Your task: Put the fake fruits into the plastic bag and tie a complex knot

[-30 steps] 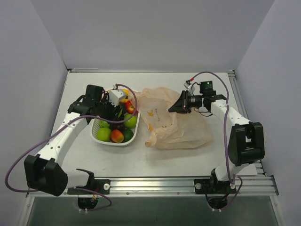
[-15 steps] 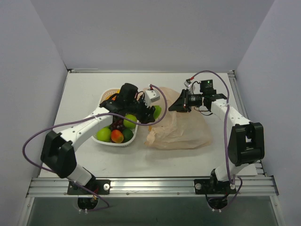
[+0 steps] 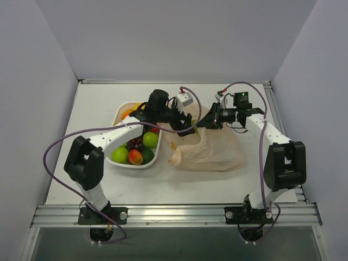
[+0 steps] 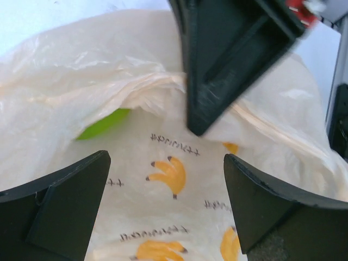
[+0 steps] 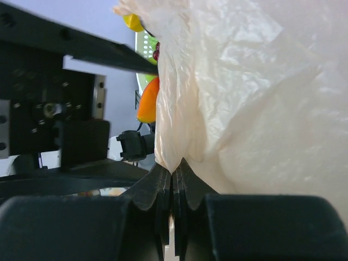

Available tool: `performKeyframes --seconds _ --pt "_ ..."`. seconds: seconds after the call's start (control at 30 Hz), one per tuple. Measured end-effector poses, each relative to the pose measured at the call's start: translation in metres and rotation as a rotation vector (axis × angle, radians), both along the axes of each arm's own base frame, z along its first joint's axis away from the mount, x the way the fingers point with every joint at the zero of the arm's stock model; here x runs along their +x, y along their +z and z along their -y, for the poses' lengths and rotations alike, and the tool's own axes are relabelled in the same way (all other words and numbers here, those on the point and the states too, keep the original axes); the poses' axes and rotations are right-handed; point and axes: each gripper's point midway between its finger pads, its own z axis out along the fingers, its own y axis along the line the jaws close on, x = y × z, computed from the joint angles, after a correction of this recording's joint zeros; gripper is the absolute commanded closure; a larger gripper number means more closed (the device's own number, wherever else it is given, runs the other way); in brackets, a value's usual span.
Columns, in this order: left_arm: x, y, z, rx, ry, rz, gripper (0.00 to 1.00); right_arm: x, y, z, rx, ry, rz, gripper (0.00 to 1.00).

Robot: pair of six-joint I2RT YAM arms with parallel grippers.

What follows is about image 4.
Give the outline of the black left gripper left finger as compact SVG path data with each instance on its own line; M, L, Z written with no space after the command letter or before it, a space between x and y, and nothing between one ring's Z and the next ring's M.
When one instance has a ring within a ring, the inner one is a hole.
M1 192L1 260L84 260L111 158L98 151Z

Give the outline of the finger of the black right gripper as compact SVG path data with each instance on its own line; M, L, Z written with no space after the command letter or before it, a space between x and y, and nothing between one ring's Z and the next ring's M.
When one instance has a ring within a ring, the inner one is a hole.
M285 1L171 1L187 76L187 128L203 135L305 32Z

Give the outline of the translucent orange plastic bag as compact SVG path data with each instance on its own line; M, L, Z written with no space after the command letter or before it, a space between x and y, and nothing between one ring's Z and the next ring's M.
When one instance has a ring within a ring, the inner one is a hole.
M347 200L319 88L289 54L201 138L185 126L185 76L170 11L123 10L41 33L1 56L1 188L98 150L109 180L87 260L245 260L223 174L228 152L307 191ZM76 138L117 109L119 125Z

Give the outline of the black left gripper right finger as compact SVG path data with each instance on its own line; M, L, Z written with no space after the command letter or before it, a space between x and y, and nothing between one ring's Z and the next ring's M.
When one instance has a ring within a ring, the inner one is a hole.
M347 260L347 203L268 175L237 156L224 174L248 260Z

